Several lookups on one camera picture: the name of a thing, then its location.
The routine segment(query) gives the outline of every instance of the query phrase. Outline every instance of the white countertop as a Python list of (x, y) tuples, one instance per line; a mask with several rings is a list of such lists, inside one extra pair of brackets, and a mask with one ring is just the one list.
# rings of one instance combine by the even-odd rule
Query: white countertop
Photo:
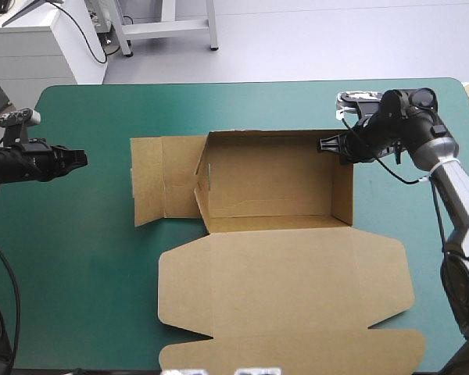
[(11, 24), (2, 27), (2, 24), (10, 17), (14, 16), (23, 6), (29, 3), (31, 0), (11, 0), (15, 1), (13, 7), (6, 13), (0, 16), (0, 33), (13, 33), (21, 31), (46, 31), (57, 20), (59, 16), (59, 10), (53, 5), (45, 3), (39, 6), (35, 10), (29, 12), (25, 16), (22, 16), (18, 20), (15, 20)]

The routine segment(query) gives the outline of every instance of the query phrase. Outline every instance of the white floor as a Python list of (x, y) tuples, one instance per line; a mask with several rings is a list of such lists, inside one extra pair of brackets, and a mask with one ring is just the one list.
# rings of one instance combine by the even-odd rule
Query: white floor
[[(121, 0), (135, 22), (159, 2)], [(105, 84), (454, 77), (469, 81), (469, 2), (217, 0), (220, 49), (208, 35), (134, 41)], [(204, 0), (178, 0), (181, 19)]]

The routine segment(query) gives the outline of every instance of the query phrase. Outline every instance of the drawer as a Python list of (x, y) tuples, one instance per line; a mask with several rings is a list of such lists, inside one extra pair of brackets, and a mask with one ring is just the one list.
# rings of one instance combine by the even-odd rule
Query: drawer
[(64, 84), (77, 84), (77, 82), (74, 78), (0, 80), (0, 87), (18, 109), (34, 108), (44, 89)]
[(0, 33), (0, 57), (62, 54), (51, 31)]
[(72, 77), (62, 55), (0, 57), (0, 80)]

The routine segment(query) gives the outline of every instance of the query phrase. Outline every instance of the white table frame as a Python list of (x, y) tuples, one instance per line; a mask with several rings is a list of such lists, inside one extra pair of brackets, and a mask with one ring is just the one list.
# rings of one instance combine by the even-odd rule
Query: white table frame
[(122, 53), (131, 57), (131, 41), (138, 39), (179, 37), (190, 34), (210, 34), (210, 49), (219, 49), (214, 0), (206, 0), (207, 18), (176, 20), (176, 0), (162, 0), (161, 22), (126, 25), (118, 0), (107, 2), (109, 16), (115, 28)]

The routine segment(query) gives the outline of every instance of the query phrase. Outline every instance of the black cable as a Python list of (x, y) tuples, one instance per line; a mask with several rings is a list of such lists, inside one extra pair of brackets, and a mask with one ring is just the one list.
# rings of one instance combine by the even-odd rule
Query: black cable
[(13, 268), (10, 266), (9, 261), (5, 257), (2, 250), (0, 250), (0, 260), (2, 261), (5, 269), (7, 270), (7, 273), (9, 274), (10, 280), (13, 283), (14, 298), (16, 300), (16, 331), (14, 334), (12, 358), (10, 359), (10, 364), (8, 368), (8, 371), (10, 373), (12, 372), (12, 369), (14, 367), (14, 362), (16, 361), (16, 356), (17, 356), (17, 349), (19, 347), (19, 338), (20, 338), (20, 333), (21, 333), (21, 297), (19, 293), (19, 286), (17, 284), (16, 275), (14, 274)]
[(345, 119), (342, 119), (342, 123), (345, 125), (345, 127), (347, 127), (348, 130), (351, 131), (351, 133), (356, 137), (356, 139), (358, 141), (360, 141), (363, 146), (365, 146), (365, 148), (367, 148), (367, 150), (369, 151), (369, 153), (372, 155), (372, 157), (377, 160), (379, 162), (379, 164), (385, 169), (388, 171), (388, 173), (393, 176), (394, 178), (396, 178), (397, 180), (403, 182), (404, 184), (407, 184), (407, 185), (414, 185), (414, 184), (418, 184), (420, 181), (419, 180), (413, 180), (413, 181), (408, 181), (408, 180), (405, 180), (404, 178), (402, 178), (401, 176), (397, 175), (396, 173), (394, 173), (388, 166), (386, 166), (384, 164), (384, 162), (382, 162), (382, 160), (380, 160), (376, 155), (375, 153), (370, 149), (370, 145), (364, 141), (362, 139), (362, 137), (360, 137), (358, 135), (357, 132), (355, 132), (355, 130), (353, 128), (351, 128), (350, 125), (347, 124), (347, 121), (345, 121)]
[(114, 54), (115, 54), (115, 53), (117, 53), (119, 50), (120, 50), (120, 46), (118, 46), (118, 48), (117, 48), (117, 49), (115, 49), (113, 52), (106, 53), (106, 56), (111, 56), (111, 55), (114, 55)]
[(74, 24), (78, 27), (78, 30), (80, 31), (81, 33), (81, 36), (84, 37), (84, 40), (85, 40), (85, 43), (87, 44), (87, 47), (88, 47), (88, 50), (90, 51), (90, 53), (92, 54), (92, 57), (94, 57), (94, 60), (97, 61), (99, 64), (106, 64), (108, 62), (108, 55), (105, 53), (104, 54), (104, 60), (99, 60), (97, 58), (97, 56), (95, 55), (94, 51), (92, 51), (92, 47), (91, 45), (88, 43), (88, 40), (87, 40), (87, 37), (85, 36), (85, 33), (84, 31), (81, 29), (80, 25), (78, 24), (78, 22), (66, 11), (64, 10), (63, 8), (61, 8), (60, 6), (58, 6), (57, 4), (55, 4), (54, 2), (50, 2), (49, 0), (45, 0), (46, 2), (48, 2), (50, 5), (53, 5), (55, 6), (57, 9), (59, 9), (61, 12), (63, 12), (64, 14), (66, 14), (69, 18), (71, 18), (71, 20), (74, 22)]
[(457, 303), (457, 307), (460, 310), (460, 313), (462, 313), (462, 315), (465, 316), (466, 323), (469, 326), (469, 316), (466, 314), (466, 308), (465, 306), (462, 306), (461, 300), (459, 300), (455, 296), (456, 294), (455, 287), (453, 286), (453, 282), (450, 277), (449, 252), (445, 250), (445, 244), (446, 244), (445, 227), (443, 226), (442, 214), (441, 214), (441, 210), (439, 209), (436, 184), (432, 177), (429, 178), (429, 181), (431, 182), (432, 201), (435, 206), (436, 219), (438, 220), (439, 237), (441, 239), (441, 244), (442, 244), (443, 263), (444, 263), (444, 267), (445, 267), (445, 271), (446, 271), (446, 275), (448, 279), (448, 284), (446, 284), (445, 277), (442, 277), (443, 288), (445, 289), (446, 294)]

